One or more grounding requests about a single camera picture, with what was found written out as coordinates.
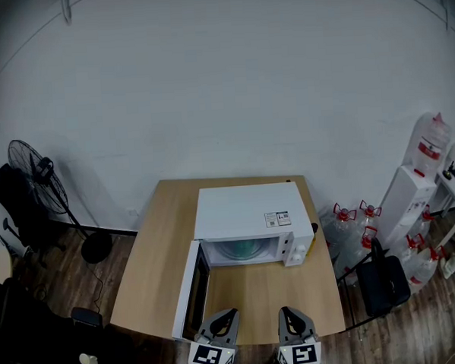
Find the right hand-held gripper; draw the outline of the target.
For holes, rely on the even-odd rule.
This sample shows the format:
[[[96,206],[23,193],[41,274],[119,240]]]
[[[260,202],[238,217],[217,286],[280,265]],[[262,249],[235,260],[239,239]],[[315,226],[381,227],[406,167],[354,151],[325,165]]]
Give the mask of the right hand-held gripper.
[[[321,342],[310,317],[283,306],[278,326],[277,364],[321,364]]]

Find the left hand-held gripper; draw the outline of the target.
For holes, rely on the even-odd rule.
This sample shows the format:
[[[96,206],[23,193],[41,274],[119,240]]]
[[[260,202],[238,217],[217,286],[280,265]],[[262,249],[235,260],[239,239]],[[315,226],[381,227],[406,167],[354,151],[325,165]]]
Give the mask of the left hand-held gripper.
[[[205,319],[191,343],[188,364],[233,364],[240,312],[225,309]]]

